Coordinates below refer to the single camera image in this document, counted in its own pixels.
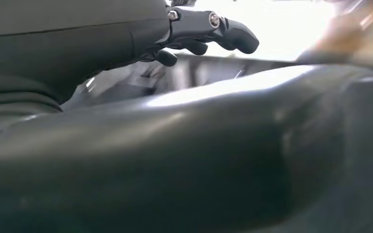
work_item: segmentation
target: robotic finger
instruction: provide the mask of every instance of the robotic finger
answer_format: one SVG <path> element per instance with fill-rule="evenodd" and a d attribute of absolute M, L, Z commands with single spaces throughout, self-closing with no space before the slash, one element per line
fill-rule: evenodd
<path fill-rule="evenodd" d="M 244 24 L 218 16 L 212 11 L 193 11 L 190 7 L 168 8 L 170 32 L 151 48 L 142 61 L 160 61 L 164 48 L 187 49 L 195 55 L 204 55 L 206 43 L 215 41 L 226 50 L 251 54 L 259 46 L 257 37 Z"/>

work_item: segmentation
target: black robotic finger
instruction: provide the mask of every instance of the black robotic finger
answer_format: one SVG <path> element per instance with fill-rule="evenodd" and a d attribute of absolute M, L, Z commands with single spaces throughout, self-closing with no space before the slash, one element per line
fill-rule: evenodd
<path fill-rule="evenodd" d="M 235 47 L 246 54 L 255 52 L 259 46 L 259 40 L 252 31 L 242 23 L 226 18 L 224 20 L 225 31 L 222 37 L 217 38 L 218 44 L 227 50 Z"/>
<path fill-rule="evenodd" d="M 208 45 L 195 40 L 184 43 L 185 49 L 195 55 L 204 55 L 208 50 Z"/>
<path fill-rule="evenodd" d="M 221 47 L 223 47 L 224 49 L 226 50 L 229 50 L 229 51 L 233 51 L 235 49 L 237 49 L 235 46 L 233 46 L 232 44 L 224 41 L 224 40 L 218 40 L 216 41 Z"/>
<path fill-rule="evenodd" d="M 159 61 L 159 63 L 163 64 L 166 67 L 172 67 L 178 61 L 178 57 L 177 56 L 173 55 L 170 52 L 164 51 L 164 50 L 158 51 L 158 53 L 156 54 L 155 59 L 157 61 Z"/>

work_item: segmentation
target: metal screw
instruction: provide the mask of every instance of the metal screw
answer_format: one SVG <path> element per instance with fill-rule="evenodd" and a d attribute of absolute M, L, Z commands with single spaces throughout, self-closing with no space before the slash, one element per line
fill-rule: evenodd
<path fill-rule="evenodd" d="M 214 12 L 210 13 L 209 24 L 211 24 L 213 28 L 218 28 L 220 26 L 220 17 Z"/>
<path fill-rule="evenodd" d="M 175 21 L 175 20 L 179 19 L 179 14 L 176 11 L 169 11 L 168 12 L 168 17 L 170 18 L 170 20 Z"/>

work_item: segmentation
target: silver bolt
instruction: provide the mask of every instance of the silver bolt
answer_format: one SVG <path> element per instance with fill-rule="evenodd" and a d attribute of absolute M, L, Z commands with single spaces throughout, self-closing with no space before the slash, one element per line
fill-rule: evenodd
<path fill-rule="evenodd" d="M 214 12 L 210 13 L 209 24 L 211 24 L 213 28 L 218 28 L 220 26 L 220 17 Z"/>
<path fill-rule="evenodd" d="M 175 20 L 179 19 L 178 12 L 176 12 L 176 11 L 169 11 L 169 12 L 168 12 L 168 17 L 169 17 L 170 20 L 172 20 L 172 21 L 175 21 Z"/>

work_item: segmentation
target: robotic hand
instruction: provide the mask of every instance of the robotic hand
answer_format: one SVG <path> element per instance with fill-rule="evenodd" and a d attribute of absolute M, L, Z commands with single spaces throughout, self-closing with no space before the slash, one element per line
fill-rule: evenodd
<path fill-rule="evenodd" d="M 215 41 L 226 50 L 238 49 L 253 53 L 259 45 L 257 37 L 244 24 L 218 16 L 212 11 L 194 11 L 190 7 L 168 7 L 170 31 L 157 41 L 140 61 L 159 61 L 165 66 L 176 64 L 178 58 L 162 49 L 187 49 L 195 55 L 204 55 L 206 43 Z"/>

